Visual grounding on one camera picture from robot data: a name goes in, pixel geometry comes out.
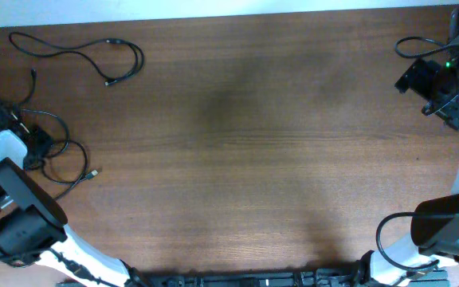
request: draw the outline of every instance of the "wooden table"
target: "wooden table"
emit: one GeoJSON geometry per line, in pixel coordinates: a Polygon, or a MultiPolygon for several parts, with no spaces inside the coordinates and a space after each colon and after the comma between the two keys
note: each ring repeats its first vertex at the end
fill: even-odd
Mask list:
{"type": "MultiPolygon", "coordinates": [[[[28,91],[100,170],[60,204],[88,242],[146,271],[320,267],[376,249],[386,215],[447,195],[459,133],[425,118],[395,81],[411,64],[400,37],[447,37],[452,7],[356,10],[19,28],[55,44],[121,37],[143,47],[137,77],[105,87],[76,55],[37,59],[0,29],[0,98],[28,91]]],[[[46,51],[22,41],[30,49],[46,51]]],[[[86,49],[117,75],[124,47],[86,49]]],[[[29,116],[61,138],[47,118],[29,116]]],[[[74,148],[53,169],[72,179],[74,148]]],[[[51,195],[62,187],[31,174],[51,195]]],[[[392,222],[384,240],[409,230],[392,222]]],[[[0,286],[63,276],[0,264],[0,286]]],[[[459,284],[459,271],[452,272],[459,284]]]]}

